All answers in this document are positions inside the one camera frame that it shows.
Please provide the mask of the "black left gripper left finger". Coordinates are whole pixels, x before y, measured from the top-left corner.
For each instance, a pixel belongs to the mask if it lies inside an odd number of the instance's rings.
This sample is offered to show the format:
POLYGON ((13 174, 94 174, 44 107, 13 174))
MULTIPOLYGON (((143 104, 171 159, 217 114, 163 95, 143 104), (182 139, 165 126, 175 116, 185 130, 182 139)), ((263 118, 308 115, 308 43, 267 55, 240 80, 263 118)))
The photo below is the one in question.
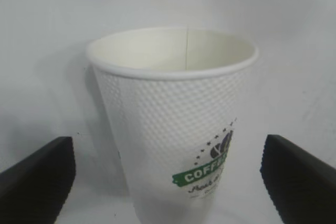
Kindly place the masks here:
POLYGON ((1 172, 1 223, 55 223, 75 176, 70 136, 52 140, 1 172))

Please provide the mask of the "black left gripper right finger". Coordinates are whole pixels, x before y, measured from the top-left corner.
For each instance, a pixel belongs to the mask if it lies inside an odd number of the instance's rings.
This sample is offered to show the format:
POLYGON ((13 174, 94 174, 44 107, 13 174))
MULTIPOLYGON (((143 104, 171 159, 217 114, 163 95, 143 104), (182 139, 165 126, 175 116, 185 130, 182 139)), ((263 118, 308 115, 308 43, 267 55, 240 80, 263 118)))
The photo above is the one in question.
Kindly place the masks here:
POLYGON ((260 173, 283 223, 335 223, 335 168, 269 134, 260 173))

